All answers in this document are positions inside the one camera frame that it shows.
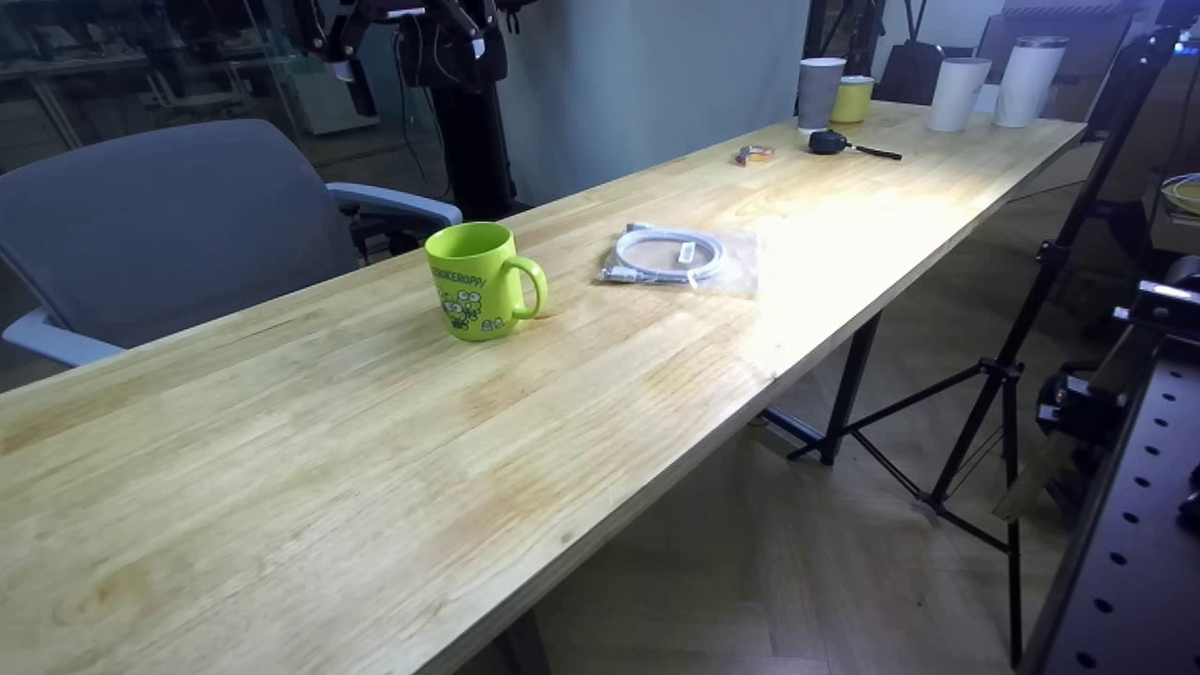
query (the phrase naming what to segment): wall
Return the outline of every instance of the wall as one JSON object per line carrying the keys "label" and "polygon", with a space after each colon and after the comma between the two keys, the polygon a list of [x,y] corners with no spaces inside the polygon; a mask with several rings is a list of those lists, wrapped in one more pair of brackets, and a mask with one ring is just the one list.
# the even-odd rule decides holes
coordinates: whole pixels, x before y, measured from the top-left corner
{"label": "wall", "polygon": [[540,0],[501,115],[525,204],[792,115],[804,0]]}

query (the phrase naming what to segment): black pole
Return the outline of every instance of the black pole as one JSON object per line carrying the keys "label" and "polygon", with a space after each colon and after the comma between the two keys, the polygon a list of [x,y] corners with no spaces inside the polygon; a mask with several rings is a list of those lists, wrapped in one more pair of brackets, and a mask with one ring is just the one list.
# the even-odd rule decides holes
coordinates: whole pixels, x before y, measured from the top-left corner
{"label": "black pole", "polygon": [[431,89],[447,150],[451,194],[470,223],[514,213],[511,155],[501,138],[497,95]]}
{"label": "black pole", "polygon": [[[1016,448],[1016,374],[1005,379],[1005,489],[1016,485],[1020,448]],[[1020,667],[1024,652],[1024,603],[1020,603],[1020,519],[1007,520],[1007,665]]]}
{"label": "black pole", "polygon": [[875,334],[879,334],[879,315],[854,330],[854,342],[851,342],[851,353],[846,353],[846,368],[845,368],[840,388],[836,388],[831,415],[827,415],[827,429],[826,429],[826,438],[821,438],[821,467],[831,467],[831,459],[840,450],[845,429],[846,429],[846,420],[854,412],[854,399],[859,399],[859,384],[861,384],[861,372],[867,372],[867,355],[870,355]]}
{"label": "black pole", "polygon": [[804,25],[804,55],[821,55],[827,0],[810,0],[810,24]]}
{"label": "black pole", "polygon": [[1111,83],[1104,89],[1104,97],[1095,102],[1095,112],[1086,120],[1086,133],[1085,138],[1091,142],[1104,142],[1095,165],[1091,165],[1091,178],[1085,183],[1085,192],[1075,194],[1057,239],[1051,248],[1041,248],[1041,267],[1039,267],[1039,277],[1035,285],[1027,290],[1016,318],[1014,318],[1014,330],[991,368],[991,374],[982,379],[982,390],[941,467],[941,478],[930,493],[930,504],[941,507],[945,504],[945,493],[951,485],[951,478],[961,474],[991,407],[996,403],[996,390],[1005,384],[1005,372],[1016,368],[1016,355],[1052,290],[1052,282],[1062,277],[1065,264],[1070,264],[1070,253],[1086,223],[1086,213],[1095,212],[1095,200],[1099,200],[1099,189],[1107,183],[1119,155],[1124,150],[1124,138],[1129,138],[1129,128],[1144,104],[1144,97],[1150,95],[1159,72],[1165,67],[1174,45],[1179,45],[1179,35],[1181,25],[1165,25],[1165,29],[1155,29],[1149,39],[1137,39],[1131,45],[1120,48],[1112,72],[1111,72]]}
{"label": "black pole", "polygon": [[851,77],[870,77],[875,63],[875,45],[884,25],[884,0],[859,0],[859,17],[851,19],[851,39],[846,39],[846,72]]}
{"label": "black pole", "polygon": [[496,639],[496,647],[497,647],[501,667],[511,675],[552,675],[552,659],[545,652],[540,627],[535,627],[532,613],[525,613],[514,627],[505,627]]}

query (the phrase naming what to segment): chair armrest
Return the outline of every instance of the chair armrest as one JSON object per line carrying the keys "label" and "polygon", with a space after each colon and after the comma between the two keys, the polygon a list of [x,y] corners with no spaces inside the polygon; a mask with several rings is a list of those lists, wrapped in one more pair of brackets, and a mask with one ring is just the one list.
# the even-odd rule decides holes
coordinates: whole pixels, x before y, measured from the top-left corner
{"label": "chair armrest", "polygon": [[330,200],[337,207],[371,207],[371,212],[390,212],[390,213],[422,213],[440,227],[460,223],[460,212],[454,204],[407,194],[407,192],[390,192],[380,183],[325,183]]}
{"label": "chair armrest", "polygon": [[40,309],[27,312],[24,318],[2,327],[2,342],[24,345],[29,353],[54,355],[61,364],[99,364],[109,362],[116,353],[125,353],[119,345],[54,327],[50,315]]}

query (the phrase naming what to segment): chair backrest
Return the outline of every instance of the chair backrest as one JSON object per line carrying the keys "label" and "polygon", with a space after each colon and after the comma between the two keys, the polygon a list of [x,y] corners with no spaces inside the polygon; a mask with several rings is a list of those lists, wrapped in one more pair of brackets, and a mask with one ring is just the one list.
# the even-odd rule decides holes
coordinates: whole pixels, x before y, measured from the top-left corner
{"label": "chair backrest", "polygon": [[264,120],[129,135],[0,178],[0,258],[61,327],[116,345],[360,264],[306,159]]}

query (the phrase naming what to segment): mug handle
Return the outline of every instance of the mug handle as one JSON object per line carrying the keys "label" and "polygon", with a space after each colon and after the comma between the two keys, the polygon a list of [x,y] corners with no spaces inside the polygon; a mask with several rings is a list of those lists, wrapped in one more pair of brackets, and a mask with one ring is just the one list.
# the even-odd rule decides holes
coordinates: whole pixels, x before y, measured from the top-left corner
{"label": "mug handle", "polygon": [[519,309],[514,318],[545,315],[552,309],[552,285],[549,285],[549,275],[540,269],[540,264],[532,264],[525,257],[514,257],[514,258],[501,264],[497,277],[511,277],[511,275],[525,275],[529,285],[532,285],[532,309]]}

